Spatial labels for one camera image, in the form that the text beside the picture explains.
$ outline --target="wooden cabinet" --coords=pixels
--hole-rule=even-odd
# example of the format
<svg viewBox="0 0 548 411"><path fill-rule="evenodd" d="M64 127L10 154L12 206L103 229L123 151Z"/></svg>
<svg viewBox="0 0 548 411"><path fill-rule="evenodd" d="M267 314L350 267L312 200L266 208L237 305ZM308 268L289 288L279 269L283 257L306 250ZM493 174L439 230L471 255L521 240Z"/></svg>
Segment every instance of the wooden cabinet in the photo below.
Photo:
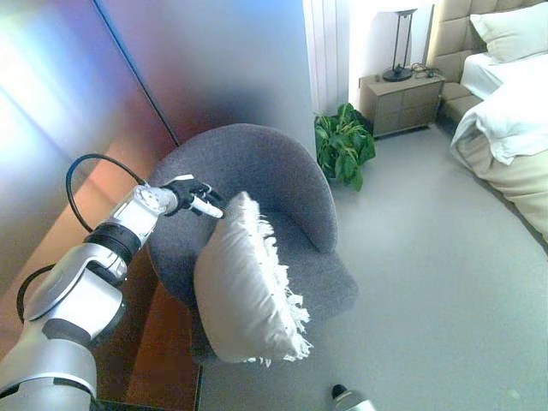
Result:
<svg viewBox="0 0 548 411"><path fill-rule="evenodd" d="M360 79L360 112L373 124L373 136L433 122L445 79L414 77L398 82L380 75Z"/></svg>

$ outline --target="robotic arm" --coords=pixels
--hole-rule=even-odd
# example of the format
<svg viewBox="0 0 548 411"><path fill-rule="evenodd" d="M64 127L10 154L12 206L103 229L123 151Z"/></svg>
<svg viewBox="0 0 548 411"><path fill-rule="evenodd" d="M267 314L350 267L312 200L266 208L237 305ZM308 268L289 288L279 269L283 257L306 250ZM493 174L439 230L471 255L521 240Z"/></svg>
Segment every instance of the robotic arm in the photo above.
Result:
<svg viewBox="0 0 548 411"><path fill-rule="evenodd" d="M222 218L223 199L191 175L138 185L83 244L69 250L29 301L23 332L0 363L0 410L89 411L97 395L89 348L105 339L125 304L117 288L158 217L181 209Z"/></svg>

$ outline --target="floor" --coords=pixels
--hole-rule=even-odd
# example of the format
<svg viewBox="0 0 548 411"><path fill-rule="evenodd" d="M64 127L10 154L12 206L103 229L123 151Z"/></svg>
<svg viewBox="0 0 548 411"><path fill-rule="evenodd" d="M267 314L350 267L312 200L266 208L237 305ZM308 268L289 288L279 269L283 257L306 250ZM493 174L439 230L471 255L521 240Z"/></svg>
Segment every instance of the floor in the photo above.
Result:
<svg viewBox="0 0 548 411"><path fill-rule="evenodd" d="M546 410L546 252L449 141L379 140L361 192L333 186L355 307L307 360L206 367L200 411L327 411L334 384L377 411Z"/></svg>

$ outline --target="white pillow on bed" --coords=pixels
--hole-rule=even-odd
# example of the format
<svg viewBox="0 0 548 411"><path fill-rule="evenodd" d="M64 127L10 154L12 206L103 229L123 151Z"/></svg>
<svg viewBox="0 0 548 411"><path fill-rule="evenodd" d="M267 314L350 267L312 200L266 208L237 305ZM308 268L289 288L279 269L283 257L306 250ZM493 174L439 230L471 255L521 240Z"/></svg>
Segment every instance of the white pillow on bed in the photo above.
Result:
<svg viewBox="0 0 548 411"><path fill-rule="evenodd" d="M487 43L489 54L501 63L548 51L548 3L504 13L470 15Z"/></svg>
<svg viewBox="0 0 548 411"><path fill-rule="evenodd" d="M194 288L205 334L226 362L300 360L312 345L301 335L308 311L288 287L276 238L247 193L236 195L194 268Z"/></svg>

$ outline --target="gray armchair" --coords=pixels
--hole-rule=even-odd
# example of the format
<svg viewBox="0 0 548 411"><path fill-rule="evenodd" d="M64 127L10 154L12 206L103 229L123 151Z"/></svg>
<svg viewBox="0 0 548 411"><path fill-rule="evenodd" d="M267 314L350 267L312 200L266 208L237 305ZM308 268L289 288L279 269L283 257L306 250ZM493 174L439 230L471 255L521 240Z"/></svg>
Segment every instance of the gray armchair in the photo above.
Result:
<svg viewBox="0 0 548 411"><path fill-rule="evenodd" d="M197 135L168 155L152 173L152 185L193 174L227 200L247 191L275 230L289 286L304 297L307 328L350 308L358 287L335 252L337 215L320 168L297 142L280 131L235 124ZM149 253L166 289L193 313L193 357L216 361L200 323L194 297L194 263L216 221L179 212L161 217Z"/></svg>

